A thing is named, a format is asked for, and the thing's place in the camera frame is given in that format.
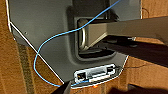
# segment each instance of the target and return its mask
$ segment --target cable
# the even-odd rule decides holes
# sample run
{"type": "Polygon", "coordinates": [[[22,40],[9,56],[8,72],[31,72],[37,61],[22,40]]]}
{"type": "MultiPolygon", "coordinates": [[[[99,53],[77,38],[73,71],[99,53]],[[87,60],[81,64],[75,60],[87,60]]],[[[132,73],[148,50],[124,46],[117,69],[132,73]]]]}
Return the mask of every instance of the cable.
{"type": "Polygon", "coordinates": [[[77,28],[77,29],[74,29],[74,30],[71,30],[71,31],[67,31],[67,32],[64,32],[64,33],[60,33],[60,34],[57,34],[57,35],[54,35],[54,36],[50,37],[49,39],[47,39],[46,41],[44,41],[44,42],[40,45],[40,47],[38,48],[37,54],[36,54],[36,56],[35,56],[35,58],[34,58],[33,68],[34,68],[34,71],[36,72],[36,74],[37,74],[42,80],[44,80],[46,83],[51,84],[51,85],[56,86],[56,87],[60,87],[60,85],[53,84],[53,83],[47,81],[46,79],[44,79],[44,78],[39,74],[39,72],[36,70],[36,60],[37,60],[37,56],[39,55],[39,52],[40,52],[42,46],[43,46],[44,44],[46,44],[48,41],[50,41],[50,40],[52,40],[52,39],[54,39],[54,38],[56,38],[56,37],[58,37],[58,36],[62,36],[62,35],[65,35],[65,34],[69,34],[69,33],[72,33],[72,32],[78,31],[78,30],[81,30],[82,28],[84,28],[85,26],[87,26],[88,24],[90,24],[93,20],[95,20],[96,18],[98,18],[100,15],[102,15],[103,13],[105,13],[107,10],[109,10],[110,8],[112,8],[113,6],[115,6],[115,5],[116,5],[117,3],[119,3],[120,1],[121,1],[121,0],[116,1],[114,4],[112,4],[111,6],[109,6],[108,8],[106,8],[105,10],[103,10],[102,12],[100,12],[97,16],[95,16],[93,19],[91,19],[88,23],[86,23],[85,25],[81,26],[80,28],[77,28]]]}
{"type": "Polygon", "coordinates": [[[148,18],[149,18],[150,14],[149,14],[148,9],[146,9],[146,8],[142,8],[142,9],[145,10],[148,13],[148,18]]]}
{"type": "Polygon", "coordinates": [[[76,86],[76,85],[78,85],[78,84],[87,83],[87,82],[89,82],[89,80],[84,80],[84,81],[81,81],[81,82],[79,82],[79,83],[75,83],[75,84],[73,84],[73,85],[71,85],[71,86],[76,86]]]}

